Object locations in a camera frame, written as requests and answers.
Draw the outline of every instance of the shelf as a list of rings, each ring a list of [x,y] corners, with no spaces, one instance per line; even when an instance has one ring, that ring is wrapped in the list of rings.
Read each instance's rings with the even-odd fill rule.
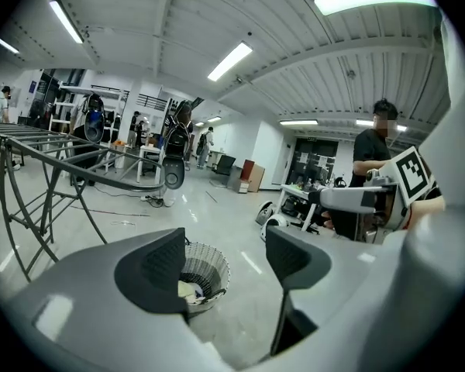
[[[75,87],[73,85],[61,85],[59,89],[64,89],[73,94],[82,94],[82,95],[97,94],[102,97],[113,98],[113,99],[117,99],[121,95],[121,91],[108,91],[108,90],[100,90],[97,88]]]

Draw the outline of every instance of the floor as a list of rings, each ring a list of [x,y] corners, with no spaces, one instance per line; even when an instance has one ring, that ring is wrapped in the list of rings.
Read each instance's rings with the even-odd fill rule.
[[[25,200],[44,191],[43,172],[36,160],[27,157],[25,167],[15,174]],[[212,245],[223,253],[231,269],[229,290],[215,307],[191,319],[190,327],[204,343],[211,342],[224,361],[232,367],[244,368],[268,354],[277,324],[281,286],[265,257],[265,245],[254,217],[258,205],[269,199],[276,201],[278,193],[240,195],[215,188],[208,182],[211,173],[194,167],[186,175],[171,208],[153,208],[140,201],[140,195],[103,184],[86,188],[84,197],[88,207],[97,211],[93,212],[94,219],[109,242],[183,226],[191,241]],[[147,175],[143,181],[153,182],[153,178]],[[67,177],[60,179],[57,190],[72,192]],[[10,185],[7,194],[9,210],[19,209]],[[68,208],[53,227],[52,250],[60,259],[101,244],[84,211],[76,208]],[[38,249],[37,241],[18,223],[12,223],[12,230],[18,251],[29,262]],[[32,276],[38,277],[51,264],[43,253]],[[25,286],[26,279],[13,256],[0,207],[0,300],[6,301]]]

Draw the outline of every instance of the chair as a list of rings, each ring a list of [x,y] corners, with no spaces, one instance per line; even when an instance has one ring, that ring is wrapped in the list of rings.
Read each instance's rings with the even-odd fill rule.
[[[231,168],[233,167],[233,164],[234,164],[235,161],[236,161],[235,157],[226,156],[225,154],[223,154],[220,157],[220,160],[219,160],[219,163],[217,164],[217,167],[212,168],[212,172],[214,172],[217,175],[225,175],[225,176],[228,177],[229,174],[231,173]],[[225,187],[227,187],[227,181],[223,182],[223,181],[218,181],[218,180],[215,180],[215,179],[211,179],[210,184],[212,184],[216,188],[225,188]]]

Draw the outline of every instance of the white ceiling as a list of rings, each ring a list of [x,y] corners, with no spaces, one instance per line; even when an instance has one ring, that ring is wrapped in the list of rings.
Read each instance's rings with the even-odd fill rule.
[[[317,118],[300,136],[346,140],[383,97],[409,131],[394,146],[419,144],[450,100],[437,9],[377,5],[323,16],[313,0],[61,0],[82,46],[49,0],[23,0],[0,36],[0,59],[23,67],[84,67],[147,75],[243,114]],[[207,76],[244,40],[253,52],[217,82]]]

